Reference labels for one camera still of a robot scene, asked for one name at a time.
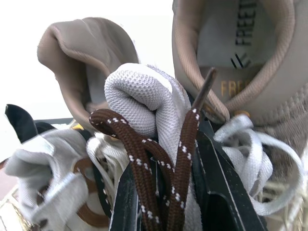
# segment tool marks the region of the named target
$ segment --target brown shoelace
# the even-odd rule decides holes
[[[215,69],[209,71],[191,110],[186,114],[181,130],[175,168],[165,150],[158,143],[137,134],[128,121],[118,113],[109,109],[100,109],[90,116],[90,123],[98,131],[120,139],[124,144],[140,199],[142,220],[147,231],[181,231],[183,229],[184,209],[200,110],[214,82],[215,73]],[[157,204],[156,184],[152,177],[146,151],[150,152],[157,160],[166,182],[167,193],[160,208]]]

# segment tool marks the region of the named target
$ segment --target shoelace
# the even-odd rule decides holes
[[[186,114],[180,135],[176,168],[173,167],[169,156],[158,143],[137,134],[130,127],[128,121],[118,113],[101,109],[93,112],[89,118],[90,123],[97,130],[123,142],[130,159],[140,198],[142,218],[148,231],[162,231],[166,228],[167,231],[181,231],[183,229],[184,209],[200,110],[212,87],[215,73],[215,69],[209,71],[191,110]],[[145,151],[149,151],[157,160],[166,181],[167,195],[164,196],[165,203],[160,208],[156,202],[155,182]]]
[[[257,214],[270,215],[285,207],[293,198],[296,190],[303,184],[304,167],[296,152],[286,143],[279,141],[265,133],[252,130],[253,123],[246,115],[239,115],[222,126],[214,135],[214,139],[221,143],[227,143],[230,138],[234,144],[224,146],[223,150],[234,165],[235,171],[241,178],[248,192],[251,202]],[[289,155],[296,166],[296,172],[290,179],[290,185],[277,199],[260,203],[254,197],[265,187],[266,181],[273,172],[273,166],[263,151],[263,146],[273,146],[283,150]]]

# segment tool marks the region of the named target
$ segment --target black trim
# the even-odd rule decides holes
[[[34,123],[44,122],[48,124],[69,124],[73,118],[60,118],[60,119],[36,119]]]

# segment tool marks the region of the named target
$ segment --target shoe insole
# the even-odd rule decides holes
[[[223,101],[253,79],[276,48],[274,25],[258,0],[207,0],[197,61],[203,76],[218,69],[213,85]]]
[[[101,70],[91,65],[86,65],[86,70],[91,97],[91,103],[86,106],[86,109],[91,113],[96,110],[97,105],[106,102],[104,91],[106,76]]]

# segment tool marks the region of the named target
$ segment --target shoe lining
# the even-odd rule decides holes
[[[208,0],[197,49],[201,73],[218,69],[214,93],[223,102],[238,94],[276,49],[274,25],[257,0]]]
[[[185,75],[178,74],[177,78],[184,87],[191,89],[190,94],[195,96],[203,84],[200,67],[197,63],[196,53],[201,29],[203,9],[208,1],[177,0],[174,4],[174,43],[178,53],[179,62]],[[252,0],[241,0],[241,2],[252,2]],[[229,111],[239,110],[245,103],[257,97],[272,80],[281,65],[289,49],[295,28],[295,7],[292,0],[260,0],[264,9],[274,24],[277,46],[274,54],[264,64],[255,78],[241,91],[225,104],[211,90],[208,101],[217,114],[230,117]],[[195,88],[187,83],[188,78]]]

